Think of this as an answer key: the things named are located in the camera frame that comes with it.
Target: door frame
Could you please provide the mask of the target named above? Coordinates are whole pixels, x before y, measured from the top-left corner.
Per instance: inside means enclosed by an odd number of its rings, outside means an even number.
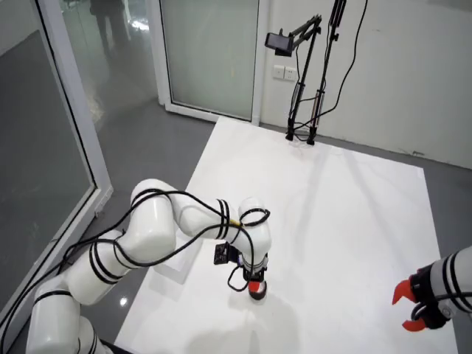
[[[270,0],[259,0],[257,15],[256,59],[254,65],[254,90],[252,97],[251,123],[260,124],[260,111],[263,101],[264,72],[266,64],[266,35],[270,13]],[[146,0],[147,16],[151,36],[151,47],[156,73],[159,103],[165,106],[166,111],[183,114],[199,119],[216,122],[223,114],[202,111],[197,108],[178,105],[172,102],[170,94],[169,68],[164,41],[164,27],[162,23],[161,1]]]
[[[59,88],[59,94],[66,107],[71,129],[85,168],[88,171],[91,186],[81,198],[69,217],[63,222],[50,244],[44,249],[38,261],[25,276],[9,302],[0,309],[0,335],[4,332],[5,317],[23,289],[44,275],[57,264],[66,248],[76,243],[89,224],[103,209],[113,193],[105,159],[91,118],[82,80],[75,62],[69,35],[64,23],[58,0],[29,0],[39,24],[46,54],[51,63],[52,73]],[[34,292],[18,307],[5,339],[8,350],[27,322],[32,309]]]

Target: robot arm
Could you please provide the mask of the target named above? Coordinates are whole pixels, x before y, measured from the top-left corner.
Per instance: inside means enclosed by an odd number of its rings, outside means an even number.
[[[148,179],[135,187],[131,195],[132,205],[149,196],[153,190],[175,191],[163,181]],[[217,247],[220,251],[215,253],[215,264],[222,256],[226,261],[218,263],[235,260],[250,282],[249,292],[257,295],[260,284],[263,284],[265,295],[263,274],[271,237],[266,222],[251,225],[265,220],[268,214],[263,205],[255,198],[248,198],[240,205],[237,214],[223,200],[207,201],[206,204],[219,214],[188,195],[159,195],[141,201],[131,213],[125,233],[111,230],[100,237],[115,240],[119,248],[112,242],[92,243],[70,268],[38,289],[27,353],[111,353],[101,345],[89,321],[80,317],[80,305],[99,302],[130,270],[138,268],[136,264],[152,263],[171,256],[176,247],[176,225],[190,237],[208,229],[202,237],[225,240],[224,249]],[[238,228],[228,226],[228,223],[239,224],[241,218],[251,240],[240,235]]]
[[[472,313],[472,246],[418,269],[400,282],[393,305],[402,297],[417,303],[411,321],[403,327],[411,332],[445,325],[458,311]]]

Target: black stand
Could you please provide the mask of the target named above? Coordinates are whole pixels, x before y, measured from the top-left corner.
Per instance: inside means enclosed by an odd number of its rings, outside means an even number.
[[[331,47],[333,46],[333,42],[337,41],[339,38],[339,34],[336,33],[336,29],[339,28],[339,24],[341,23],[341,19],[344,12],[344,8],[346,7],[346,3],[347,3],[347,0],[335,0],[333,11],[331,12],[330,24],[329,24],[331,26],[331,34],[330,34],[329,43],[326,49],[326,56],[324,58],[322,81],[319,85],[318,91],[316,91],[316,98],[315,98],[315,102],[313,103],[313,111],[311,113],[310,135],[308,136],[308,140],[307,140],[307,143],[309,145],[315,145],[316,131],[318,130],[318,126],[319,126],[319,118],[321,114],[323,99],[325,98],[327,64],[330,60]]]
[[[296,83],[294,95],[292,96],[292,101],[290,105],[290,113],[288,115],[288,127],[286,139],[292,141],[294,139],[294,123],[296,114],[298,113],[298,108],[300,106],[300,101],[302,100],[303,91],[305,90],[305,79],[308,73],[308,66],[310,65],[311,53],[313,52],[313,46],[315,44],[316,35],[322,32],[319,24],[322,22],[322,17],[316,15],[312,17],[305,24],[295,29],[293,32],[288,34],[288,37],[285,37],[280,30],[279,34],[268,33],[267,38],[265,39],[265,46],[270,49],[275,50],[275,55],[291,57],[292,52],[304,41],[308,41],[311,38],[310,49],[308,50],[307,60],[305,61],[305,67],[303,69],[302,80]]]
[[[322,29],[319,26],[321,23],[322,18],[320,15],[316,15],[312,17],[306,24],[301,26],[298,29],[295,29],[292,33],[290,33],[289,37],[294,37],[299,34],[299,39],[294,42],[292,51],[297,48],[303,41],[308,41],[311,38],[310,48],[308,49],[307,59],[305,61],[305,67],[303,68],[302,79],[299,83],[296,84],[294,96],[292,97],[292,102],[290,106],[290,114],[288,115],[288,125],[287,125],[287,135],[285,138],[287,140],[294,140],[294,123],[296,119],[296,115],[298,114],[298,109],[300,106],[300,101],[303,97],[303,91],[305,90],[305,80],[308,73],[308,67],[310,65],[311,54],[313,52],[313,46],[315,45],[316,34],[321,33]],[[309,27],[313,25],[313,29],[306,32]]]

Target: white mat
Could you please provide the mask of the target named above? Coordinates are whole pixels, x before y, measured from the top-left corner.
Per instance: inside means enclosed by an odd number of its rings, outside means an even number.
[[[423,170],[220,119],[191,192],[271,210],[268,296],[226,286],[205,241],[183,285],[149,270],[116,344],[163,353],[457,353],[454,329],[409,333],[396,284],[440,257]]]

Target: glass panel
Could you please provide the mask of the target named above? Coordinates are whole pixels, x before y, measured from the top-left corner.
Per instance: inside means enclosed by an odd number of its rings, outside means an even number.
[[[257,0],[162,0],[173,102],[251,119]]]
[[[39,26],[0,1],[0,309],[93,191]]]
[[[157,98],[145,0],[58,1],[97,129]]]

